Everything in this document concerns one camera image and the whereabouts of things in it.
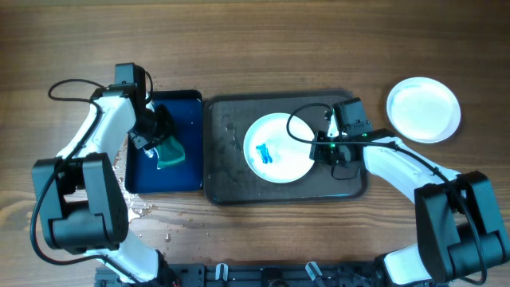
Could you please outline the green yellow sponge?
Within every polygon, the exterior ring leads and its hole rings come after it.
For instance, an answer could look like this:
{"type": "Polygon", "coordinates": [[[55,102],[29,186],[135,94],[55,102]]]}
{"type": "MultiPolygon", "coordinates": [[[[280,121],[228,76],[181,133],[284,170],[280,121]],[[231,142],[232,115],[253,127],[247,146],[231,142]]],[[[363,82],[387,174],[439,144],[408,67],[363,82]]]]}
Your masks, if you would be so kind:
{"type": "Polygon", "coordinates": [[[174,136],[169,136],[155,147],[157,168],[163,169],[183,162],[186,159],[184,146],[174,136]]]}

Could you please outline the white plate front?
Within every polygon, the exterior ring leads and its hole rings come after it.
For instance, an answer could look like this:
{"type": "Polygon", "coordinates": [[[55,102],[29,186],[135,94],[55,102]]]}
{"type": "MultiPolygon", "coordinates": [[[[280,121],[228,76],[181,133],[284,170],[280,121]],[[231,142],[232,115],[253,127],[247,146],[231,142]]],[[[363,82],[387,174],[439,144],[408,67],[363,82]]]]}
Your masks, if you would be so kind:
{"type": "Polygon", "coordinates": [[[309,158],[314,132],[302,119],[288,113],[262,116],[248,128],[243,141],[251,171],[271,183],[290,183],[313,167],[309,158]]]}

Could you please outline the white plate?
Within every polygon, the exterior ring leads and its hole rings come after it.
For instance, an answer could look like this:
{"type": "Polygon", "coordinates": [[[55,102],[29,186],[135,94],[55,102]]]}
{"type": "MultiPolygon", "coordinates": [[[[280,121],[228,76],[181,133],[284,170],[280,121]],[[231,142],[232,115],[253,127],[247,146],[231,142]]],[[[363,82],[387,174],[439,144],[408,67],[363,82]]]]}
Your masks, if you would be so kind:
{"type": "Polygon", "coordinates": [[[421,144],[447,140],[461,123],[461,107],[454,93],[428,77],[397,83],[387,96],[386,114],[400,134],[421,144]]]}
{"type": "Polygon", "coordinates": [[[262,116],[248,128],[243,141],[251,171],[271,183],[290,183],[313,167],[309,158],[314,132],[302,119],[288,113],[262,116]]]}

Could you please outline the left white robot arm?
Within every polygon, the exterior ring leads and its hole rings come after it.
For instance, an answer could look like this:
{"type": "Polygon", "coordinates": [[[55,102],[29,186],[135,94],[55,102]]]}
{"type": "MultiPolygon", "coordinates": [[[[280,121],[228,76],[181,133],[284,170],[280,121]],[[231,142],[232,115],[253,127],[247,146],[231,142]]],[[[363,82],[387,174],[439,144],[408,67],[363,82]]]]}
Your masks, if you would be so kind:
{"type": "Polygon", "coordinates": [[[72,141],[32,169],[36,203],[29,236],[52,265],[97,260],[130,286],[178,286],[163,254],[129,230],[128,208],[112,168],[124,138],[152,148],[173,131],[165,108],[151,110],[153,82],[144,68],[118,64],[109,86],[96,85],[89,113],[72,141]]]}

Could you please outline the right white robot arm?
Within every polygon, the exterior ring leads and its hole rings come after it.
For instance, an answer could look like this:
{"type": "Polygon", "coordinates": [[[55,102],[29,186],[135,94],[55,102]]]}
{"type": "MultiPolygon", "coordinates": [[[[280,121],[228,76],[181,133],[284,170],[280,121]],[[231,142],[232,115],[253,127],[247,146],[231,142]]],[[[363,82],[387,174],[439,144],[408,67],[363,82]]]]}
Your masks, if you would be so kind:
{"type": "Polygon", "coordinates": [[[359,160],[414,204],[417,241],[378,259],[380,285],[483,285],[490,268],[509,261],[508,233],[486,175],[444,168],[392,132],[374,130],[358,98],[324,109],[329,129],[316,133],[311,158],[332,167],[359,160]]]}

